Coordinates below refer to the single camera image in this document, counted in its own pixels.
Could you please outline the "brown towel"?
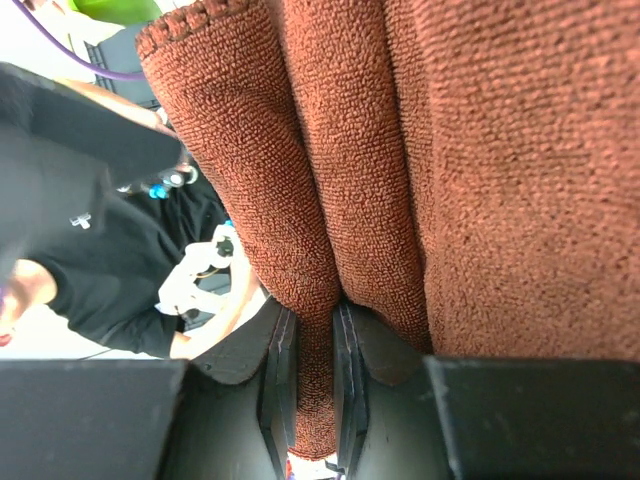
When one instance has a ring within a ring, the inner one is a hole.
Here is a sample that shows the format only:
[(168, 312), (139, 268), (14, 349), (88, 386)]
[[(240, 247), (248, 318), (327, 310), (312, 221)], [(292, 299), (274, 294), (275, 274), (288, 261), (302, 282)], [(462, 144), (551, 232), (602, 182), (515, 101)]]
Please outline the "brown towel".
[(298, 457), (342, 297), (424, 353), (638, 358), (637, 2), (197, 1), (136, 46), (300, 318)]

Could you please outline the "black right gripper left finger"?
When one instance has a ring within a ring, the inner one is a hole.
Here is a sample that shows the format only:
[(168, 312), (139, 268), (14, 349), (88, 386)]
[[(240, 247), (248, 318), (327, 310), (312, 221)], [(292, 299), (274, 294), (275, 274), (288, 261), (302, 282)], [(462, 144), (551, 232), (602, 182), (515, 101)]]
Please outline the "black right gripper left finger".
[(268, 299), (186, 373), (159, 476), (283, 479), (295, 443), (298, 318)]

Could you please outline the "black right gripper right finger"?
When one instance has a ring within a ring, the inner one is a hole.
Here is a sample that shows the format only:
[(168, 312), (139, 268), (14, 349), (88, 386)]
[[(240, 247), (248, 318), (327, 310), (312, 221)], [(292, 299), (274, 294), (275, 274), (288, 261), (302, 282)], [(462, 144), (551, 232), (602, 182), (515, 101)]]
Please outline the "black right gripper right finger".
[(459, 361), (419, 353), (376, 315), (341, 302), (333, 312), (339, 467), (349, 479), (457, 479), (444, 401)]

